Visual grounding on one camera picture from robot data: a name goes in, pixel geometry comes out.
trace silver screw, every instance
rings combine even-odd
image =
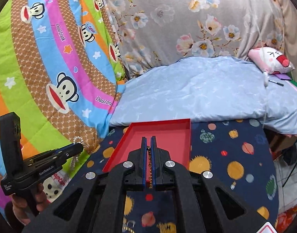
[[[124,166],[125,168],[130,168],[130,167],[133,166],[133,163],[132,163],[131,161],[126,161],[126,162],[123,163],[123,166]]]
[[[175,162],[172,161],[172,160],[169,160],[169,161],[166,162],[166,166],[167,167],[174,167],[175,166]]]
[[[210,171],[205,171],[202,174],[206,179],[211,179],[213,177],[213,173]]]
[[[86,173],[86,179],[88,180],[92,180],[93,178],[95,178],[96,174],[94,172],[87,172]]]

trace marker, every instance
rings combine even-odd
[[[279,82],[276,82],[276,81],[274,81],[274,80],[269,80],[270,82],[273,82],[273,83],[275,83],[275,84],[277,84],[277,85],[279,85],[279,86],[284,86],[284,84],[282,84],[282,83],[279,83]]]

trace red box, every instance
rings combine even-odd
[[[151,137],[156,136],[157,147],[167,150],[171,160],[188,169],[190,153],[190,119],[132,123],[121,138],[112,156],[103,168],[109,172],[114,166],[127,160],[131,151],[141,147],[142,137],[151,145]]]

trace planet print tablecloth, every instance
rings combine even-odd
[[[275,167],[257,120],[192,123],[190,171],[210,170],[274,225],[278,214]],[[71,180],[102,169],[126,131],[115,127]],[[128,192],[123,232],[175,233],[171,192]]]

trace orange star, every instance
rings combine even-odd
[[[71,45],[64,46],[64,53],[71,54],[72,51],[73,51],[73,49],[72,49]]]

